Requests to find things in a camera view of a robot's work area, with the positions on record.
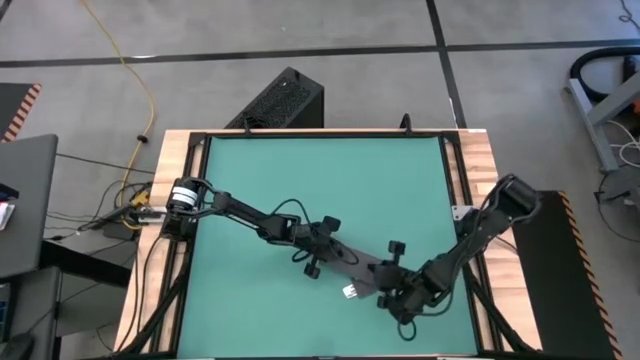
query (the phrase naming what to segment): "black stand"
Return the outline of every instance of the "black stand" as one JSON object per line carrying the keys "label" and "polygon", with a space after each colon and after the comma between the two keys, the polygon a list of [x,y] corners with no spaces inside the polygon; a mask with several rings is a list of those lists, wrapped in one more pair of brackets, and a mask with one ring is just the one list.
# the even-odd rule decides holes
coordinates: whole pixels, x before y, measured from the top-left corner
{"label": "black stand", "polygon": [[52,266],[60,268],[63,273],[82,276],[96,282],[122,288],[129,286],[129,278],[131,277],[131,270],[125,267],[43,241],[40,252],[40,268]]}

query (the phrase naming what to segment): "yellow cable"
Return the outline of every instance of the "yellow cable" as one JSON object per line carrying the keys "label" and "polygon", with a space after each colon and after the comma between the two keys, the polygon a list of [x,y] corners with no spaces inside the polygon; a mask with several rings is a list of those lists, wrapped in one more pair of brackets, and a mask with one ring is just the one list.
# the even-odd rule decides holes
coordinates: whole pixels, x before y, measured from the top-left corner
{"label": "yellow cable", "polygon": [[[155,101],[153,100],[153,95],[151,95],[151,91],[149,91],[149,88],[144,83],[144,81],[142,80],[140,75],[138,75],[138,73],[135,70],[133,70],[133,68],[131,66],[129,66],[129,64],[127,64],[124,61],[124,57],[122,56],[122,52],[120,51],[120,47],[118,47],[118,44],[113,39],[111,34],[109,34],[107,29],[104,27],[104,25],[102,25],[102,22],[100,21],[100,19],[98,19],[98,17],[93,12],[93,10],[91,10],[91,7],[89,6],[89,3],[87,3],[87,0],[80,0],[80,2],[84,6],[84,8],[87,10],[89,15],[91,15],[93,20],[96,21],[96,24],[98,24],[98,26],[100,27],[100,30],[102,30],[102,33],[104,33],[104,35],[111,42],[111,46],[113,47],[113,50],[116,51],[116,54],[118,54],[118,58],[120,59],[120,63],[122,64],[122,66],[124,66],[127,70],[129,70],[129,72],[131,74],[133,74],[133,76],[135,76],[135,78],[136,78],[136,80],[138,80],[138,83],[140,84],[140,86],[142,86],[142,89],[144,90],[144,93],[147,95],[147,100],[149,101],[149,121],[147,122],[147,127],[142,132],[142,135],[146,137],[147,133],[151,129],[151,126],[153,126],[153,122],[155,121],[155,117],[156,117],[156,104],[155,104]],[[138,144],[136,145],[135,150],[133,150],[133,153],[131,154],[131,158],[129,159],[129,164],[127,165],[127,170],[125,171],[124,177],[122,179],[122,186],[120,188],[120,190],[121,190],[120,191],[120,197],[117,199],[118,200],[118,203],[117,203],[118,206],[122,206],[122,204],[124,203],[124,187],[127,184],[127,180],[129,180],[129,175],[130,175],[130,172],[131,172],[130,169],[133,167],[133,163],[135,162],[136,157],[138,156],[138,152],[140,151],[140,147],[141,146],[142,146],[142,141],[138,140]],[[140,230],[140,229],[142,229],[142,226],[129,224],[127,222],[127,220],[125,220],[124,217],[122,217],[122,223],[126,227],[131,229],[131,230]]]}

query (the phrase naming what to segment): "orange and black striped tape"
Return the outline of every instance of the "orange and black striped tape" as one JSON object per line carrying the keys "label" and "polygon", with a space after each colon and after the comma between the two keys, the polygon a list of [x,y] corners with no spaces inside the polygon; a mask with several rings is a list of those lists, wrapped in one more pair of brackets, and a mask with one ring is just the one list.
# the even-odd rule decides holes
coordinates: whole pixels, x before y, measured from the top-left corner
{"label": "orange and black striped tape", "polygon": [[596,282],[596,276],[593,273],[593,269],[591,268],[591,262],[589,262],[589,255],[587,255],[587,250],[582,241],[582,235],[580,235],[580,231],[578,230],[578,225],[576,223],[576,218],[573,215],[573,210],[571,210],[571,203],[569,202],[569,197],[567,193],[564,191],[558,191],[558,194],[562,198],[562,203],[564,204],[564,209],[567,213],[567,218],[569,219],[569,224],[571,225],[571,229],[573,231],[573,237],[576,240],[576,245],[578,246],[578,252],[580,253],[580,257],[582,258],[582,265],[584,265],[584,270],[587,273],[587,278],[591,283],[591,291],[593,292],[593,298],[595,299],[596,305],[600,311],[600,317],[602,318],[602,322],[604,324],[604,328],[609,335],[609,343],[611,343],[611,348],[613,349],[613,356],[616,360],[622,360],[622,351],[620,350],[620,345],[618,344],[618,339],[616,338],[616,332],[613,330],[613,325],[611,325],[611,320],[609,319],[609,313],[604,305],[604,300],[602,299],[602,294],[600,293],[600,288],[598,287],[598,283]]}
{"label": "orange and black striped tape", "polygon": [[22,129],[24,122],[27,120],[29,111],[31,111],[36,98],[40,94],[40,90],[42,90],[42,85],[33,84],[29,91],[27,91],[27,94],[24,96],[24,100],[22,100],[22,103],[18,108],[18,112],[16,112],[16,115],[11,120],[9,128],[7,128],[7,131],[4,133],[0,142],[10,142],[16,139],[18,132]]}

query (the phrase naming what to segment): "gray floor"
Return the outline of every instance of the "gray floor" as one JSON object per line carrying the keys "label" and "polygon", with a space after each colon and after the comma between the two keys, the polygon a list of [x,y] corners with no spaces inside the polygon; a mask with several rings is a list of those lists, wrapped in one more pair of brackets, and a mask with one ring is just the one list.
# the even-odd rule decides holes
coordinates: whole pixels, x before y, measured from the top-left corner
{"label": "gray floor", "polygon": [[[640,1],[627,0],[640,14]],[[422,0],[92,0],[126,55],[169,55],[355,46],[434,45]],[[436,0],[447,44],[636,39],[618,21],[618,1]],[[538,188],[563,189],[574,204],[623,352],[640,353],[640,244],[607,230],[593,192],[598,161],[570,96],[562,91],[581,49],[450,53],[469,127],[487,128],[501,174]],[[0,22],[0,60],[114,56],[76,0],[14,1]],[[327,127],[395,127],[409,112],[420,127],[452,127],[454,117],[437,53],[224,60],[136,65],[158,104],[158,122],[137,167],[154,169],[169,128],[224,126],[283,68],[326,87]],[[619,62],[590,66],[587,79],[610,90]],[[39,82],[43,91],[20,137],[56,133],[60,152],[125,165],[144,127],[147,105],[130,74],[116,65],[0,69],[0,82]],[[122,172],[58,158],[50,210],[91,214]],[[149,179],[138,174],[134,180]],[[640,239],[633,214],[605,209],[613,226]],[[69,226],[51,221],[49,226]],[[50,229],[47,233],[67,233]],[[100,234],[65,240],[94,251],[113,244]],[[101,256],[125,261],[133,249]],[[65,279],[65,291],[86,286]],[[65,304],[70,317],[98,317],[113,344],[124,293],[97,287]],[[62,330],[74,331],[73,325]],[[65,337],[63,359],[105,354],[95,332]]]}

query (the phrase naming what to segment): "green table surface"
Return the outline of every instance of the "green table surface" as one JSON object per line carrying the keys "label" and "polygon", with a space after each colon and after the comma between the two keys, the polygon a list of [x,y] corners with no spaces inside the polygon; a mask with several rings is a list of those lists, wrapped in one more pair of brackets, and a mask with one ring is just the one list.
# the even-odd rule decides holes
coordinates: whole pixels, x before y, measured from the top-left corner
{"label": "green table surface", "polygon": [[[297,198],[312,221],[342,220],[336,237],[380,258],[390,258],[389,240],[403,241],[408,268],[456,241],[436,138],[215,138],[206,178],[263,212]],[[295,204],[281,212],[302,215]],[[476,352],[461,278],[451,309],[417,317],[406,342],[375,295],[345,298],[348,278],[323,268],[312,280],[294,252],[229,219],[200,220],[178,358]]]}

